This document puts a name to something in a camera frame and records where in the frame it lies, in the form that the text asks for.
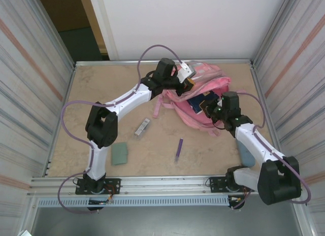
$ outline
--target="beige work surface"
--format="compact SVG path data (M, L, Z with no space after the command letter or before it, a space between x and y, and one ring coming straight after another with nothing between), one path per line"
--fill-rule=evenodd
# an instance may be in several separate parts
M247 64L219 64L231 77L230 90L245 89L256 95L255 85ZM141 73L155 69L155 65L142 65ZM113 100L134 87L137 82L135 65L80 66L72 84L69 101L87 100L101 103ZM240 164L235 139L227 131L217 138L186 126L175 110L161 108L158 118L152 118L156 100L142 104L128 113L118 124L116 142L127 142L128 161L111 165L109 151L106 161L107 176L178 176L224 174L227 168ZM262 123L258 103L249 96L240 97L242 113L254 123ZM86 139L85 123L91 106L72 105L67 108L64 120L74 135ZM150 126L141 138L134 132L145 118ZM267 128L262 135L270 140ZM179 139L183 146L176 164L175 154ZM61 128L49 170L49 176L69 176L85 170L89 147L70 138Z

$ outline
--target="white wall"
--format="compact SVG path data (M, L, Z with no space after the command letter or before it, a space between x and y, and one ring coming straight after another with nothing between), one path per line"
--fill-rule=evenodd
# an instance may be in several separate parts
M91 0L111 60L252 58L284 0ZM146 59L159 59L152 50Z

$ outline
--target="purple marker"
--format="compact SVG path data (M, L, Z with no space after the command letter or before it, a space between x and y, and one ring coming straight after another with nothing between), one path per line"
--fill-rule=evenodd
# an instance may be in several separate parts
M182 145L183 145L183 138L180 138L179 143L178 143L177 152L176 152L175 162L178 162L179 154L181 153L181 149L182 149Z

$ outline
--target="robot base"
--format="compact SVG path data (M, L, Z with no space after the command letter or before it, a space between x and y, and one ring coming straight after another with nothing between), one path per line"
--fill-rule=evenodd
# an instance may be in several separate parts
M224 177L210 177L211 193L244 192L244 186L236 184L234 179L234 171L239 168L243 166L229 168Z
M88 175L78 178L76 194L119 194L121 179L105 178L105 175L95 181Z

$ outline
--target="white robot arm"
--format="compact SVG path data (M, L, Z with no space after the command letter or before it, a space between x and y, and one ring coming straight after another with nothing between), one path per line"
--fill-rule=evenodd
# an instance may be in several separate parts
M164 89L175 89L178 95L192 89L194 84L190 78L195 74L195 71L184 62L181 66L182 69L175 71L175 74L172 75L173 68L176 67L175 63L170 59L163 58L158 63L155 71L141 79L137 91L134 88L106 104L116 103L131 92L135 92L129 99L113 107L92 107L86 131L90 142L94 146L94 156L92 168L84 176L84 179L88 184L88 188L94 193L98 193L103 189L103 180L106 175L105 161L110 145L117 137L118 121L135 107L161 94ZM201 108L206 116L212 119L213 123L221 120L225 129L243 143L261 166L260 172L242 166L228 169L226 174L227 186L231 188L241 185L258 191L261 199L267 205L300 197L301 186L299 179L271 153L276 152L279 157L283 158L299 173L297 160L294 157L286 158L282 153L276 151L254 129L252 121L247 116L241 115L236 92L224 93L222 95L222 105L219 104L218 100L204 101ZM89 156L86 171L90 168L90 158Z

